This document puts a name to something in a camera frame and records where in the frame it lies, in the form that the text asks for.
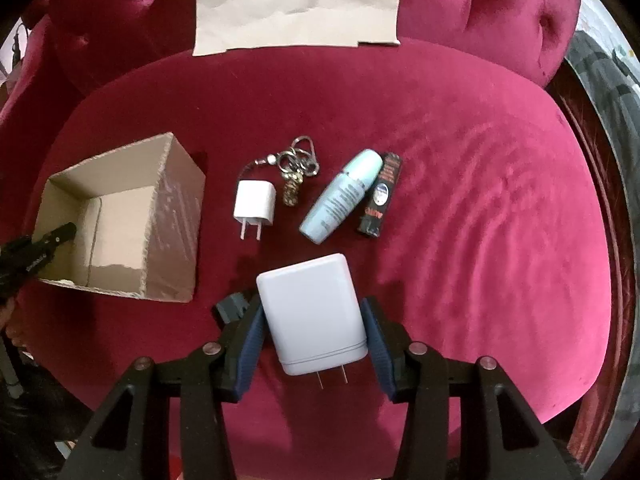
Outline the cardboard box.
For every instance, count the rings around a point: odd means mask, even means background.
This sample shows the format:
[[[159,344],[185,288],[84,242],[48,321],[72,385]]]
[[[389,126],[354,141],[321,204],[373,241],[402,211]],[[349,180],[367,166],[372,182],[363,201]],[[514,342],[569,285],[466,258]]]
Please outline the cardboard box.
[[[70,222],[73,240],[41,281],[97,294],[188,302],[205,174],[171,132],[85,159],[43,187],[34,237]]]

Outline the large white charger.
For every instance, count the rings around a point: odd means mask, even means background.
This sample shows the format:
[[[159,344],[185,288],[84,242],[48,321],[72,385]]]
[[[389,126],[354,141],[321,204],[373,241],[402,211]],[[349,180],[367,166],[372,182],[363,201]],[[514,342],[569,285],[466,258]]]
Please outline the large white charger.
[[[259,274],[256,285],[279,362],[288,376],[345,366],[368,355],[346,257],[332,254]]]

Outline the dark blue key fob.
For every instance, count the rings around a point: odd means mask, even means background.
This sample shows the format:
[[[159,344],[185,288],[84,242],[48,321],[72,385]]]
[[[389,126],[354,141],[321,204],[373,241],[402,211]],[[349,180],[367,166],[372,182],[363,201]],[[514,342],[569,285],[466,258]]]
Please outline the dark blue key fob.
[[[250,303],[242,292],[233,294],[221,299],[213,307],[213,315],[222,326],[238,322],[245,314]]]

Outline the small white charger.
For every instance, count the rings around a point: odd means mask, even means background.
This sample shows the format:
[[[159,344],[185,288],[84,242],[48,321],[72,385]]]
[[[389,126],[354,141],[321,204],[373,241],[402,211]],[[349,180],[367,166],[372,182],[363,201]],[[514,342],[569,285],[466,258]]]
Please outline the small white charger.
[[[271,226],[277,191],[270,181],[241,180],[236,187],[233,218],[240,224],[240,239],[244,240],[248,226],[256,228],[256,238],[262,238],[262,228]]]

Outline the light blue roll-on bottle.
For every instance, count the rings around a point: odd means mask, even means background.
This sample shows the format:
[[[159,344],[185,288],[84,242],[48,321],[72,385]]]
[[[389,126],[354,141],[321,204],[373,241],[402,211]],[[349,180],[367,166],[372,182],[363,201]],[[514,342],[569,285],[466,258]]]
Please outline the light blue roll-on bottle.
[[[362,201],[382,166],[382,156],[370,148],[356,155],[318,197],[299,232],[316,245],[323,243]]]

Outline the brown paper sheet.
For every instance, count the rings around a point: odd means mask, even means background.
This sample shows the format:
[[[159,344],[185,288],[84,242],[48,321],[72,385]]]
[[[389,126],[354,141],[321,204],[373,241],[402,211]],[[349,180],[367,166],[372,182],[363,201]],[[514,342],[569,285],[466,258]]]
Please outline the brown paper sheet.
[[[193,54],[397,44],[399,0],[195,0]]]

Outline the metal keychain with rings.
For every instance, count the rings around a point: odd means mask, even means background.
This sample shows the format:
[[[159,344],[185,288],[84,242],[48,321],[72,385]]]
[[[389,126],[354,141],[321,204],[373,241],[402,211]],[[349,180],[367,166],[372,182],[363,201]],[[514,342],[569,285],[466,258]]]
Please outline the metal keychain with rings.
[[[282,202],[288,207],[298,204],[299,189],[304,181],[320,172],[314,141],[310,136],[298,136],[285,150],[252,160],[241,169],[236,184],[240,184],[255,168],[262,166],[276,167],[279,170],[284,181]]]

